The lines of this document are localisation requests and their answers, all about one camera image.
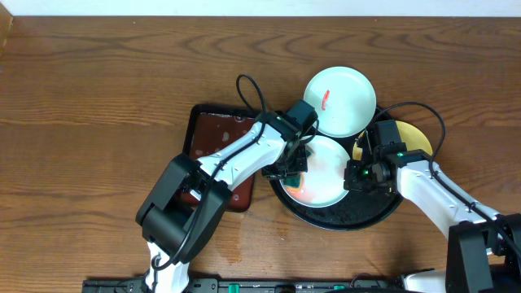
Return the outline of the green yellow sponge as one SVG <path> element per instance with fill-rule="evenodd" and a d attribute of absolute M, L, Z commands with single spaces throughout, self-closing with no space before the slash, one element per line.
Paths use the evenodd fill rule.
<path fill-rule="evenodd" d="M 288 194 L 299 193 L 304 185 L 304 177 L 309 173 L 309 164 L 306 164 L 304 171 L 298 172 L 295 176 L 281 180 L 282 188 Z"/>

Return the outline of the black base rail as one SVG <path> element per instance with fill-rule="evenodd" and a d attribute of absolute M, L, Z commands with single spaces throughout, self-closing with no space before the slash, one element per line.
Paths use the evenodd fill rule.
<path fill-rule="evenodd" d="M 444 292 L 443 272 L 424 270 L 383 280 L 360 274 L 346 282 L 240 281 L 195 278 L 182 293 Z"/>

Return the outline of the black rectangular sponge tray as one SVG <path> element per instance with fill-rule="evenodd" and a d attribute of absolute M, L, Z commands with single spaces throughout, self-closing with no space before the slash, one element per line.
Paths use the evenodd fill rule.
<path fill-rule="evenodd" d="M 211 155 L 241 138 L 253 126 L 255 115 L 247 109 L 197 104 L 190 111 L 183 153 L 196 160 Z M 252 201 L 254 175 L 242 182 L 233 191 L 228 211 L 245 212 Z M 181 193 L 182 202 L 196 206 L 197 198 Z"/>

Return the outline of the black round tray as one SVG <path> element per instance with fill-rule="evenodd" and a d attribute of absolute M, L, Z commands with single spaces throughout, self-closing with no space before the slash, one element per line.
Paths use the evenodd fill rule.
<path fill-rule="evenodd" d="M 328 137 L 315 128 L 310 129 L 305 135 Z M 344 147 L 350 156 L 350 160 L 352 160 L 352 147 L 355 138 L 351 136 L 332 139 Z M 283 192 L 279 181 L 280 180 L 271 181 L 270 185 L 282 204 L 301 220 L 325 230 L 349 231 L 367 228 L 383 221 L 394 212 L 402 202 L 402 198 L 399 195 L 348 191 L 348 194 L 343 199 L 329 207 L 308 208 L 293 202 L 291 198 Z"/>

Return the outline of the pale green plate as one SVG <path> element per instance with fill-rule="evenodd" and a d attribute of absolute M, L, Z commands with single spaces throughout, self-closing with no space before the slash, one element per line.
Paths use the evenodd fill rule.
<path fill-rule="evenodd" d="M 293 202 L 308 208 L 325 208 L 343 199 L 344 169 L 350 160 L 347 151 L 332 138 L 315 136 L 306 145 L 309 173 L 299 193 L 288 194 Z"/>
<path fill-rule="evenodd" d="M 306 86 L 304 101 L 318 115 L 318 131 L 333 138 L 360 133 L 373 119 L 376 94 L 370 80 L 353 68 L 320 71 Z"/>

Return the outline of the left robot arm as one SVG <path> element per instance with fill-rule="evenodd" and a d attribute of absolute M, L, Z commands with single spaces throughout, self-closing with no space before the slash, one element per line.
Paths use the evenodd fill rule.
<path fill-rule="evenodd" d="M 174 157 L 135 218 L 151 253 L 144 289 L 184 291 L 189 263 L 213 236 L 237 186 L 255 172 L 277 181 L 306 171 L 305 134 L 316 121 L 313 106 L 300 100 L 283 114 L 263 111 L 220 151 L 197 160 Z"/>

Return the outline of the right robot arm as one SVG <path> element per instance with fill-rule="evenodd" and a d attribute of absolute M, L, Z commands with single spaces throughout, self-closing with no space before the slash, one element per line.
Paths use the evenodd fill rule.
<path fill-rule="evenodd" d="M 360 160 L 344 170 L 345 190 L 378 191 L 414 203 L 448 240 L 446 269 L 409 273 L 407 292 L 518 292 L 520 215 L 502 215 L 451 181 L 433 156 L 409 151 L 396 122 L 385 120 L 359 140 Z"/>

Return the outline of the yellow plate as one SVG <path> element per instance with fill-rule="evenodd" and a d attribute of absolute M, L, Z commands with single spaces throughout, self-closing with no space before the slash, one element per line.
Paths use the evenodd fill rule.
<path fill-rule="evenodd" d="M 391 134 L 394 134 L 394 129 L 399 133 L 401 141 L 406 145 L 408 151 L 423 150 L 428 155 L 433 155 L 433 149 L 427 136 L 418 128 L 412 124 L 404 121 L 396 120 L 396 126 L 391 126 Z M 377 126 L 370 126 L 367 128 L 369 135 L 365 131 L 362 131 L 356 138 L 352 147 L 351 158 L 353 160 L 362 160 L 363 156 L 363 142 L 367 141 L 367 138 L 371 138 L 371 131 L 377 133 Z"/>

